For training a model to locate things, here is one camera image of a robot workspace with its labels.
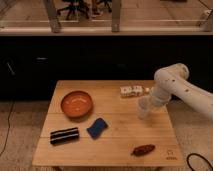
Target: wooden table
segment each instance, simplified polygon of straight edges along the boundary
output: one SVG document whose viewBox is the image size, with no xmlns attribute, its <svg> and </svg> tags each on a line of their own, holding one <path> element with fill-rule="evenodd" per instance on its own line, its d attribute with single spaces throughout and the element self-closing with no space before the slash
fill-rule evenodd
<svg viewBox="0 0 213 171">
<path fill-rule="evenodd" d="M 58 81 L 34 155 L 36 166 L 180 166 L 182 154 L 166 107 L 138 118 L 138 97 L 121 98 L 120 86 L 151 87 L 153 81 Z M 88 92 L 94 108 L 87 118 L 72 120 L 60 108 L 62 98 L 71 91 Z M 109 125 L 93 140 L 86 131 L 97 118 Z M 79 141 L 58 146 L 50 144 L 50 132 L 78 127 Z M 154 144 L 151 153 L 135 157 L 132 150 Z"/>
</svg>

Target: office chair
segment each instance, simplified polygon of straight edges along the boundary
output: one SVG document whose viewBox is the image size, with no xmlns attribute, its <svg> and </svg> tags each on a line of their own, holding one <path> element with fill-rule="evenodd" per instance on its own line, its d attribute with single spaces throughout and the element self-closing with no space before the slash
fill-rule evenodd
<svg viewBox="0 0 213 171">
<path fill-rule="evenodd" d="M 87 19 L 89 19 L 89 7 L 87 6 L 87 4 L 83 1 L 83 0 L 62 0 L 63 2 L 70 2 L 69 6 L 65 7 L 65 8 L 61 8 L 57 10 L 57 14 L 60 16 L 61 15 L 61 11 L 67 11 L 69 10 L 66 20 L 69 20 L 69 16 L 71 14 L 75 14 L 75 11 L 80 11 L 81 13 L 83 13 L 85 15 L 85 17 Z"/>
<path fill-rule="evenodd" d="M 112 0 L 99 0 L 97 4 L 99 5 L 101 3 L 104 3 L 104 5 L 108 8 L 108 11 L 112 12 L 112 8 L 110 7 L 109 2 L 112 2 Z"/>
</svg>

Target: blue sponge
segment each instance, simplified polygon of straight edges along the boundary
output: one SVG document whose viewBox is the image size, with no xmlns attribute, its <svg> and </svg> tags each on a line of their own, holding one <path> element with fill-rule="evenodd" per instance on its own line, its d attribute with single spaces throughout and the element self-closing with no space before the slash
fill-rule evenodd
<svg viewBox="0 0 213 171">
<path fill-rule="evenodd" d="M 98 118 L 91 127 L 87 128 L 87 131 L 93 139 L 96 139 L 107 127 L 107 123 L 102 118 Z"/>
</svg>

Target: toy sausage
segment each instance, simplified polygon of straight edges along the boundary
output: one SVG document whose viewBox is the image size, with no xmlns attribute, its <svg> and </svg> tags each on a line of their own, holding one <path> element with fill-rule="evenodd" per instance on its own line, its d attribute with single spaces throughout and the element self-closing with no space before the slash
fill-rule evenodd
<svg viewBox="0 0 213 171">
<path fill-rule="evenodd" d="M 154 149 L 155 149 L 155 145 L 152 145 L 152 144 L 142 145 L 142 146 L 134 148 L 131 155 L 141 156 L 153 151 Z"/>
</svg>

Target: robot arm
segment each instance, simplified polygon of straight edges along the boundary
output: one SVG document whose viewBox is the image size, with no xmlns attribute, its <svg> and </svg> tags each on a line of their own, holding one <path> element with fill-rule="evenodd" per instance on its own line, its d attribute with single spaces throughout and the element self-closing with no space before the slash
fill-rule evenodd
<svg viewBox="0 0 213 171">
<path fill-rule="evenodd" d="M 149 96 L 139 100 L 140 116 L 143 118 L 154 108 L 166 105 L 174 94 L 199 113 L 213 120 L 213 94 L 196 87 L 186 79 L 188 68 L 184 64 L 175 64 L 161 68 L 154 75 L 155 85 Z"/>
</svg>

